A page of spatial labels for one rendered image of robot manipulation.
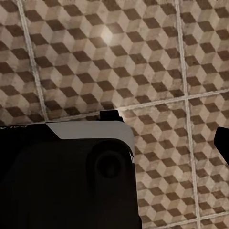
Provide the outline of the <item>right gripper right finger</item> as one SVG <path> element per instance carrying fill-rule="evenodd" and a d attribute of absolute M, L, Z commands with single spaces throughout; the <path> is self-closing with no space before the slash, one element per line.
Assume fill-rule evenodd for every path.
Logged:
<path fill-rule="evenodd" d="M 215 133 L 214 145 L 221 153 L 229 165 L 229 129 L 224 127 L 218 127 Z"/>

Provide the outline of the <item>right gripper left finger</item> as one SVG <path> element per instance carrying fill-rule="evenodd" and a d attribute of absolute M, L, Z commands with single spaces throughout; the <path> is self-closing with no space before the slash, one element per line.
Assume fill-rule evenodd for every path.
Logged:
<path fill-rule="evenodd" d="M 24 145 L 25 139 L 20 127 L 0 132 L 0 184 Z"/>

